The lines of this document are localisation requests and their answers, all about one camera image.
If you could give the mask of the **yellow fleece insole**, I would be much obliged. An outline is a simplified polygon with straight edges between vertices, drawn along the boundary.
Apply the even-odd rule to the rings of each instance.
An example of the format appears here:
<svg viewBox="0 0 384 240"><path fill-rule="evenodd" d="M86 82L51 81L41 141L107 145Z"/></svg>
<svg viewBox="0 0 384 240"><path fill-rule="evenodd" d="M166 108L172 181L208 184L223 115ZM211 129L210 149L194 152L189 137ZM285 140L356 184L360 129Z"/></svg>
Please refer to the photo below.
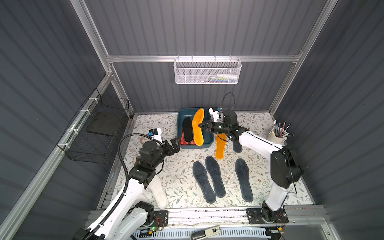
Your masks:
<svg viewBox="0 0 384 240"><path fill-rule="evenodd" d="M205 110L199 109L192 120L194 141L197 146L202 146L204 144L203 132L199 124L201 124L205 117Z"/></svg>
<svg viewBox="0 0 384 240"><path fill-rule="evenodd" d="M222 134L222 133L217 134L215 157L218 160L222 160L224 158L227 142L228 142L228 138L225 134Z"/></svg>

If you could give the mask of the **black insole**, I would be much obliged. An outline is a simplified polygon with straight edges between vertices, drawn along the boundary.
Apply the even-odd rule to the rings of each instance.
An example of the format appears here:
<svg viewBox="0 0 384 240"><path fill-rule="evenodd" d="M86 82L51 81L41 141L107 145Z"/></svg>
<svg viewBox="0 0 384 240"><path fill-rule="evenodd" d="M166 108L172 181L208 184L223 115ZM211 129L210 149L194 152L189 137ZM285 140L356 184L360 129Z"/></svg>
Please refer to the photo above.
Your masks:
<svg viewBox="0 0 384 240"><path fill-rule="evenodd" d="M194 139L192 120L190 118L185 118L183 120L182 127L183 127L183 133L184 133L184 140L187 143L192 142Z"/></svg>

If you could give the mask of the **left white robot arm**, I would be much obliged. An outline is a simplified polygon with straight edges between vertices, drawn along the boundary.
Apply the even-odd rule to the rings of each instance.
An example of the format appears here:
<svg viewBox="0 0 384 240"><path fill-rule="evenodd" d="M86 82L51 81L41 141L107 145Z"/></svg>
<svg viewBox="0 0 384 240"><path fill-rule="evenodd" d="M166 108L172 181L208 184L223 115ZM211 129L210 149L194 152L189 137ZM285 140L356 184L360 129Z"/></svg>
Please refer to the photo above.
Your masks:
<svg viewBox="0 0 384 240"><path fill-rule="evenodd" d="M140 149L134 167L129 170L121 152L119 160L125 173L125 184L107 209L87 228L74 234L75 240L125 240L139 227L150 227L154 221L155 208L142 198L146 189L155 196L159 208L168 205L168 199L156 170L165 162L165 157L180 151L180 139L160 141L158 137L148 139Z"/></svg>

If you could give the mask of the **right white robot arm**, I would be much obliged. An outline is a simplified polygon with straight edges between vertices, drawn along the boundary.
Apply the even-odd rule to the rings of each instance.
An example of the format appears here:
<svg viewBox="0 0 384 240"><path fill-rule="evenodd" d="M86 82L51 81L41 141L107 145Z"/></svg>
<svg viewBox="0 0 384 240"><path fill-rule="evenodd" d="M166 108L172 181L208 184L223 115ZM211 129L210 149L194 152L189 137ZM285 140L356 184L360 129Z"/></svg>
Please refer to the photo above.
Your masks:
<svg viewBox="0 0 384 240"><path fill-rule="evenodd" d="M289 188L295 186L303 172L294 161L294 153L282 144L276 144L252 133L249 129L241 127L234 111L213 111L210 109L212 119L204 120L195 114L192 120L195 143L199 145L199 135L202 131L215 134L224 134L230 141L247 147L270 161L270 174L273 180L270 193L264 201L264 209L277 212L283 208L289 195Z"/></svg>

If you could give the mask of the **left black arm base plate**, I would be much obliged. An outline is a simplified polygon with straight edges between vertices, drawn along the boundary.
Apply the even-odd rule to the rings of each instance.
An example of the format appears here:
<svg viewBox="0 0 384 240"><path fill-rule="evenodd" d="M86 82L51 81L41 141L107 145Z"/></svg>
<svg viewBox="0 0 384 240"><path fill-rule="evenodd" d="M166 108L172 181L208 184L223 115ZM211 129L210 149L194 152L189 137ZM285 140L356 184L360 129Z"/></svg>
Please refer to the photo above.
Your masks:
<svg viewBox="0 0 384 240"><path fill-rule="evenodd" d="M150 217L150 221L148 223L144 223L140 226L140 228L150 228L150 227L167 227L169 219L169 211L154 211L154 216Z"/></svg>

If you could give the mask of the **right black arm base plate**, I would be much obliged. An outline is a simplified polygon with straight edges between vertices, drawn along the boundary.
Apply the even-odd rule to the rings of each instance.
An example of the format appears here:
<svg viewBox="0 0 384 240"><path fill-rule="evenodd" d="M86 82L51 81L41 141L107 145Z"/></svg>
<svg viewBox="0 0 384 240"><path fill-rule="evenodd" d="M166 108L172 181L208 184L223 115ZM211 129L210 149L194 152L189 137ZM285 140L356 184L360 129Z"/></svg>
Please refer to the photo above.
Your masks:
<svg viewBox="0 0 384 240"><path fill-rule="evenodd" d="M248 208L246 215L250 224L277 224L289 223L288 215L284 208L271 211L268 208Z"/></svg>

